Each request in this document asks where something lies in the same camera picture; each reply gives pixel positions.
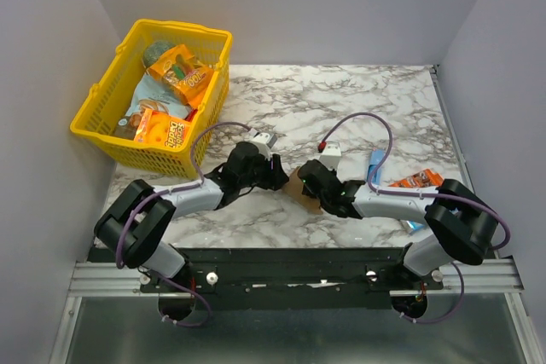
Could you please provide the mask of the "brown cardboard paper box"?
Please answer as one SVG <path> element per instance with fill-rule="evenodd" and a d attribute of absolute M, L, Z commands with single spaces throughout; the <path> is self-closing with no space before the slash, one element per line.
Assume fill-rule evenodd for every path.
<path fill-rule="evenodd" d="M 288 182 L 282 187 L 283 193 L 301 205 L 310 214 L 322 215 L 320 201 L 303 194 L 304 183 L 298 177 L 299 166 L 290 174 Z"/>

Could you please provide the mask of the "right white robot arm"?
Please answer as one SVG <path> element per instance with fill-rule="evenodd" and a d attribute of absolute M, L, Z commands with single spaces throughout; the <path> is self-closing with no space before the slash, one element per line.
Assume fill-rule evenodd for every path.
<path fill-rule="evenodd" d="M 392 268 L 394 282 L 410 289 L 433 270 L 454 261 L 479 266 L 491 249 L 498 220 L 494 212 L 454 179 L 428 188 L 381 189 L 357 180 L 342 182 L 319 160 L 297 171 L 306 195 L 330 215 L 384 217 L 426 224 L 432 234 L 403 250 Z"/>

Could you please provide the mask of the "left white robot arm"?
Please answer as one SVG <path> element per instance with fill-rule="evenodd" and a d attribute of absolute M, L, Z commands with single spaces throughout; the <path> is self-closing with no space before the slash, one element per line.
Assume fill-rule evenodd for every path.
<path fill-rule="evenodd" d="M 256 144 L 239 142 L 224 163 L 189 188 L 131 182 L 96 223 L 94 234 L 118 265 L 152 270 L 168 290 L 178 292 L 188 284 L 189 271 L 187 258 L 162 240 L 171 221 L 222 209 L 244 189 L 277 191 L 288 181 L 278 154 L 267 156 Z"/>

